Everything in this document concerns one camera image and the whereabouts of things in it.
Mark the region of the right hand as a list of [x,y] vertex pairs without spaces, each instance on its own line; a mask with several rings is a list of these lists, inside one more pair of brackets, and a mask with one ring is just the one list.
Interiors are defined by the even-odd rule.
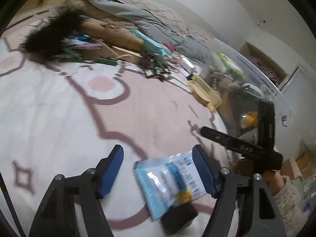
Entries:
[[277,194],[285,186],[284,179],[279,171],[265,171],[262,174],[262,178],[265,180],[272,195]]

